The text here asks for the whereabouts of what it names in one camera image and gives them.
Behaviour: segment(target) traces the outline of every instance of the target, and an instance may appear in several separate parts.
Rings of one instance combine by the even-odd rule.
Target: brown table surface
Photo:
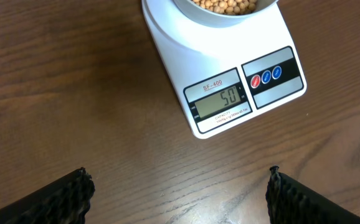
[[[140,1],[0,1],[0,208],[86,167],[87,223],[269,223],[278,164],[360,216],[360,1],[279,5],[306,94],[200,140]]]

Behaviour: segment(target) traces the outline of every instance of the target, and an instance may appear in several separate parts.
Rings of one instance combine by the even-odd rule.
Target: digital kitchen scale
[[[205,139],[306,91],[295,45],[274,4],[240,24],[212,28],[173,0],[142,0],[143,12],[192,132]]]

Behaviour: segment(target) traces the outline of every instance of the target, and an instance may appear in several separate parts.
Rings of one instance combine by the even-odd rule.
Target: button panel
[[[257,109],[303,89],[291,47],[247,62],[242,65],[242,70]]]

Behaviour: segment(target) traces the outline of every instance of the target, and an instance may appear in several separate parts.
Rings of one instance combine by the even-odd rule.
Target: red button
[[[257,88],[260,85],[260,75],[255,75],[254,77],[252,77],[252,79],[250,80],[250,86],[252,88]]]

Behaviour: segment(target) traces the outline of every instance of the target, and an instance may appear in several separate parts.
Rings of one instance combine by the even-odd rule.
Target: white bowl
[[[174,0],[184,15],[192,21],[209,27],[229,27],[236,25],[246,18],[258,14],[260,11],[274,5],[278,0],[258,0],[256,10],[247,15],[229,16],[203,9],[192,0]]]

